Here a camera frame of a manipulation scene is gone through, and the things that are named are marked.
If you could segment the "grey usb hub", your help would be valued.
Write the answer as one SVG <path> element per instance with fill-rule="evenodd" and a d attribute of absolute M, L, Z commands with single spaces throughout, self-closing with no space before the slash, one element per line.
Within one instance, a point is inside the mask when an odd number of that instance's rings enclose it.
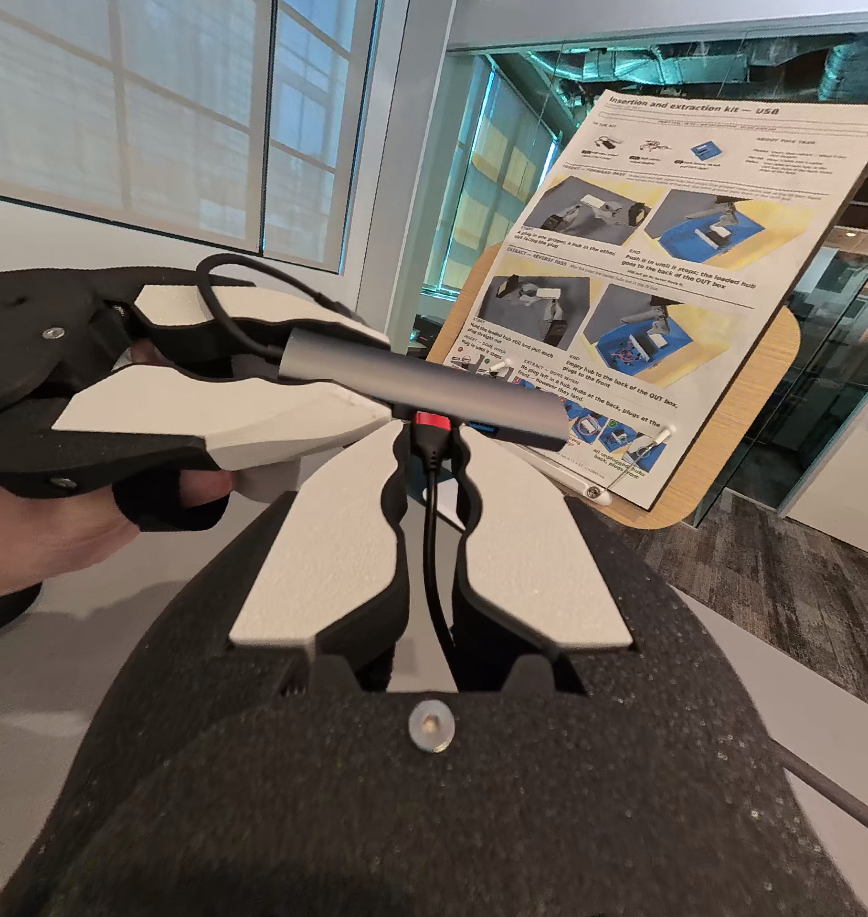
<path fill-rule="evenodd" d="M 254 258 L 222 253 L 199 261 L 197 286 L 212 319 L 245 351 L 276 363 L 282 381 L 337 384 L 395 408 L 488 427 L 496 439 L 517 445 L 559 452 L 567 443 L 567 416 L 558 396 L 393 353 L 361 323 L 351 330 L 341 323 L 296 318 L 284 344 L 260 343 L 213 290 L 212 271 L 225 265 L 257 271 L 302 292 L 321 315 L 349 320 L 352 315 L 342 303 Z"/>

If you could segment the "black rolling cabinet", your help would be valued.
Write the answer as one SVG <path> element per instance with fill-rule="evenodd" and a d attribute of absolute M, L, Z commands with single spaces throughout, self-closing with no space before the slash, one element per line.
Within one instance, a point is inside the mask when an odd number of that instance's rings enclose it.
<path fill-rule="evenodd" d="M 444 319 L 440 316 L 417 314 L 409 335 L 406 355 L 427 360 L 430 350 L 440 336 L 443 324 Z"/>

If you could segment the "printed instruction sheet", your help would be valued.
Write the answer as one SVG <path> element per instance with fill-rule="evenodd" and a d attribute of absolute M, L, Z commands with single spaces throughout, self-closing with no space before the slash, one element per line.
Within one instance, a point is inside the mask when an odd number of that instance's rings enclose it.
<path fill-rule="evenodd" d="M 650 510 L 868 173 L 868 105 L 604 91 L 444 363 L 480 432 Z"/>

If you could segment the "wooden book stand white base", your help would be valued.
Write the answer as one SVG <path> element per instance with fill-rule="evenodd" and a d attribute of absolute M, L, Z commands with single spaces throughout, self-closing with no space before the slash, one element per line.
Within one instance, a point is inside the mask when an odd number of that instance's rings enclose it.
<path fill-rule="evenodd" d="M 550 483 L 569 501 L 628 528 L 654 531 L 703 516 L 703 502 L 713 493 L 715 480 L 750 430 L 800 345 L 800 331 L 792 313 L 781 307 L 762 332 L 754 350 L 725 390 L 713 413 L 686 451 L 679 468 L 660 492 L 651 510 L 612 495 L 601 505 L 556 480 Z"/>

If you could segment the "person's left hand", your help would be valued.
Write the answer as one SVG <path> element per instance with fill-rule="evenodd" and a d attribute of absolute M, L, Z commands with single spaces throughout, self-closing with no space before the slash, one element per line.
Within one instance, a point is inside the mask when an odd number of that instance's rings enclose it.
<path fill-rule="evenodd" d="M 110 487 L 50 500 L 0 487 L 0 597 L 103 562 L 140 533 Z"/>

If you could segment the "black usb cable red plug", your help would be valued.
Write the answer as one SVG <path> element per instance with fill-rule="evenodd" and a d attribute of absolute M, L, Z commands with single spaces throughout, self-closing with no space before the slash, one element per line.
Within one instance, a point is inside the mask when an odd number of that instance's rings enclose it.
<path fill-rule="evenodd" d="M 451 445 L 451 421 L 445 416 L 417 412 L 410 423 L 410 433 L 412 451 L 421 463 L 427 484 L 422 540 L 422 574 L 428 613 L 454 685 L 457 689 L 461 689 L 463 686 L 462 671 L 440 602 L 436 568 L 439 476 L 442 461 Z"/>

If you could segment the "interior window grey frame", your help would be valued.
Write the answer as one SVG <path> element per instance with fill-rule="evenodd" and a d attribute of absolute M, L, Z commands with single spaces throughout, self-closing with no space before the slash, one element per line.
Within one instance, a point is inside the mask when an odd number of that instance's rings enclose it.
<path fill-rule="evenodd" d="M 0 1 L 0 198 L 340 273 L 381 15 Z"/>

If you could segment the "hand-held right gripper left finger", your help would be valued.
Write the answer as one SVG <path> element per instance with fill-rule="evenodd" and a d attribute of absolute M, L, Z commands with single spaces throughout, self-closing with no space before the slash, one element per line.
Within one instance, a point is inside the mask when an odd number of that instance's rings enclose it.
<path fill-rule="evenodd" d="M 410 435 L 392 421 L 301 487 L 230 631 L 237 648 L 304 650 L 370 663 L 409 618 L 401 522 Z"/>

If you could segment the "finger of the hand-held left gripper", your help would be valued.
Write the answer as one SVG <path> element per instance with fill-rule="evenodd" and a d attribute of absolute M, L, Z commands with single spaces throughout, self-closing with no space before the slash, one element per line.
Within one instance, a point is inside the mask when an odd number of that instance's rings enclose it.
<path fill-rule="evenodd" d="M 260 345 L 280 348 L 290 331 L 303 328 L 390 350 L 383 333 L 293 293 L 244 285 L 219 285 L 213 291 L 237 326 Z M 238 345 L 214 319 L 194 285 L 146 285 L 134 309 L 150 330 L 148 336 L 162 349 L 201 346 L 219 353 Z"/>
<path fill-rule="evenodd" d="M 336 384 L 211 382 L 132 364 L 73 396 L 53 430 L 197 437 L 236 471 L 348 445 L 391 420 L 388 407 Z"/>

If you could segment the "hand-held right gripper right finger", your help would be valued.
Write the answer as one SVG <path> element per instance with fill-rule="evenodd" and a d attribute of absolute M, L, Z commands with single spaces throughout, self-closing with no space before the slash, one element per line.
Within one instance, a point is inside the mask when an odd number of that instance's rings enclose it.
<path fill-rule="evenodd" d="M 454 635 L 470 648 L 515 638 L 550 660 L 628 650 L 633 636 L 565 495 L 476 430 L 455 436 L 464 530 L 452 588 Z"/>

